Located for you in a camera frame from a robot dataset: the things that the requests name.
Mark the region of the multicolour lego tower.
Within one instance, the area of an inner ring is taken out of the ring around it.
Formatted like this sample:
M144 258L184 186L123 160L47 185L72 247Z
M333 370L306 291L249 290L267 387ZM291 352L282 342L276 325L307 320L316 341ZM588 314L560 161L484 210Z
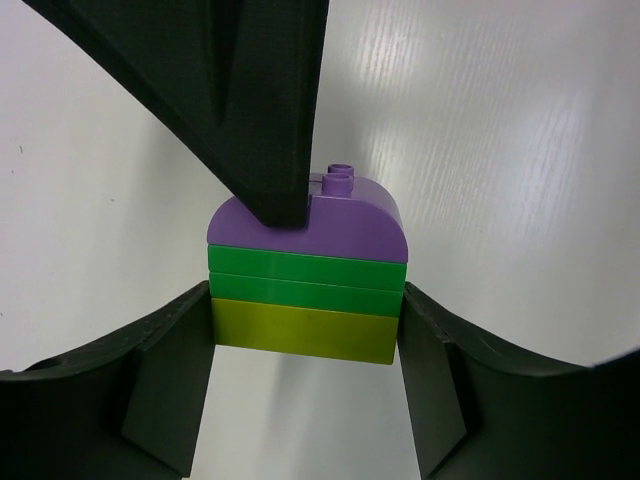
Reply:
M262 225L232 197L208 231L217 344L390 365L408 264L392 195L348 164L309 179L300 230Z

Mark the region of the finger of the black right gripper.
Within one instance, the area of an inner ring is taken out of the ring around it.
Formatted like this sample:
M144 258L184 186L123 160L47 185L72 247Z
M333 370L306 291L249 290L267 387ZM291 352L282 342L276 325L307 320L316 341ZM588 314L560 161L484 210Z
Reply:
M325 1L35 1L265 226L299 229Z

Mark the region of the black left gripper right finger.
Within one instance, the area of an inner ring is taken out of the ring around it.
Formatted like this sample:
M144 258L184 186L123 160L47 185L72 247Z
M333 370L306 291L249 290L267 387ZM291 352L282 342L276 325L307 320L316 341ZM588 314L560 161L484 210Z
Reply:
M579 366L458 317L412 284L398 349L424 479L635 479L639 355Z

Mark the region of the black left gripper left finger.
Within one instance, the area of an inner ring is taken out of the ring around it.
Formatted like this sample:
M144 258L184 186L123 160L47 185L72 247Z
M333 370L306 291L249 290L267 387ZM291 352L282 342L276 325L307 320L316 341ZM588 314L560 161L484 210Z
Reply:
M88 344L2 371L2 478L189 477L214 349L201 282Z

